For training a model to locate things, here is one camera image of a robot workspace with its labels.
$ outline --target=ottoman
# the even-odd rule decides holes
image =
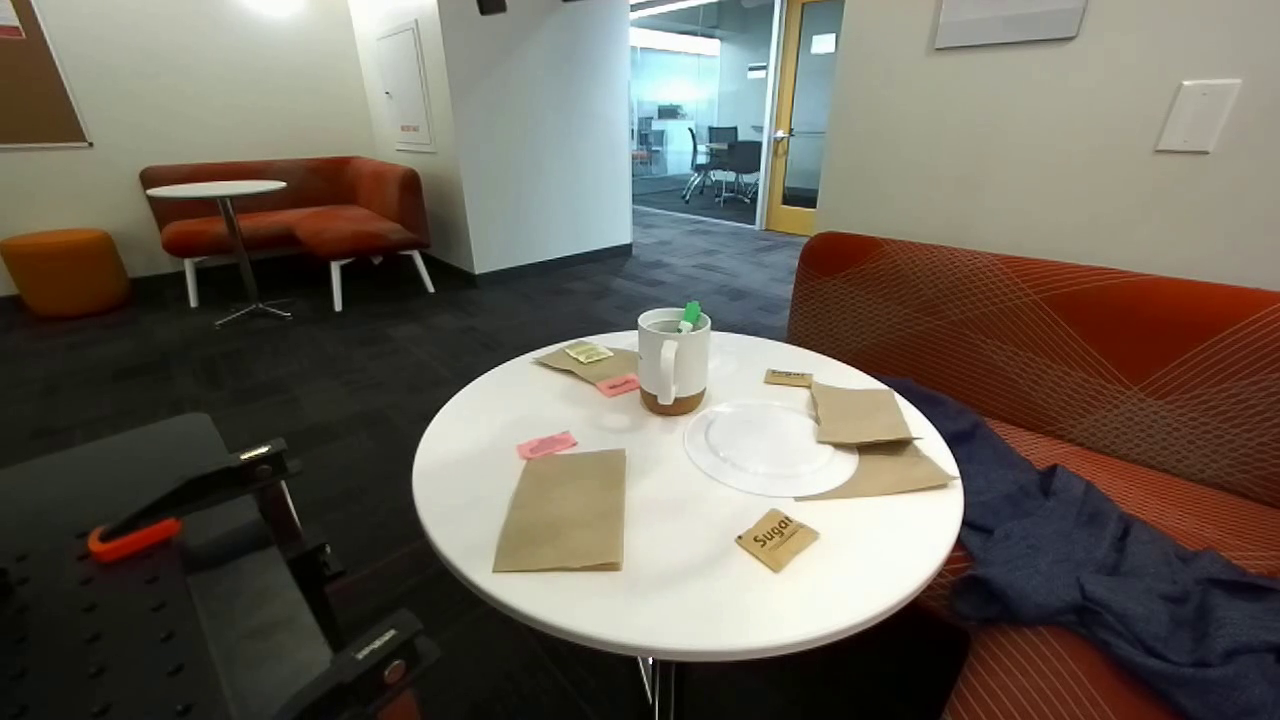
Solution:
[[[129,300],[120,250],[99,227],[53,227],[0,241],[34,317],[94,317]]]

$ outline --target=sofa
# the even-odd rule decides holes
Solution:
[[[329,262],[334,312],[346,312],[346,262],[410,256],[430,290],[436,290],[426,248],[430,210],[412,167],[369,157],[292,157],[292,158],[191,158],[151,165],[140,189],[199,179],[286,179],[286,190],[238,199],[238,223],[248,256],[305,250]],[[195,267],[238,256],[227,223],[213,199],[148,196],[161,242],[181,258],[190,302],[199,309]]]
[[[1184,550],[1280,575],[1280,290],[822,231],[790,341],[972,409]],[[957,542],[935,612],[966,572]],[[949,714],[1181,714],[1073,626],[969,630]]]

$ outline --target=round white table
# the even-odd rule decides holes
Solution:
[[[587,336],[635,348],[635,330]],[[689,428],[723,404],[777,404],[807,416],[807,387],[763,383],[769,369],[822,383],[879,380],[798,343],[717,330],[708,394],[692,416],[648,416],[641,394],[598,387],[518,355],[462,387],[422,437],[412,497],[446,563],[485,599],[574,645],[641,661],[763,661],[844,639],[921,597],[957,542],[966,491],[949,444],[899,398],[915,449],[957,480],[934,491],[779,499],[741,491],[689,458]],[[577,451],[626,449],[622,572],[491,572],[521,480],[518,444],[574,433]],[[822,531],[784,572],[758,563],[737,534],[769,508]]]
[[[244,279],[244,290],[248,290],[248,302],[221,317],[216,325],[232,325],[248,312],[270,312],[270,317],[286,317],[292,321],[292,312],[286,309],[272,309],[272,302],[261,302],[261,290],[258,290],[258,275],[252,275],[252,262],[248,262],[248,248],[244,248],[244,231],[238,223],[238,196],[270,196],[270,190],[286,190],[287,185],[286,179],[199,179],[199,185],[155,185],[148,189],[148,196],[155,199],[213,199],[227,223],[227,234],[232,234],[232,248],[238,248],[238,262],[242,262],[242,279]]]

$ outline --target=cup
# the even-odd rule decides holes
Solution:
[[[656,416],[689,416],[708,394],[711,317],[696,325],[681,309],[641,312],[641,404]]]

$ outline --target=glass door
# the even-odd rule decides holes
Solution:
[[[784,8],[769,227],[807,234],[817,227],[844,0],[784,0]]]

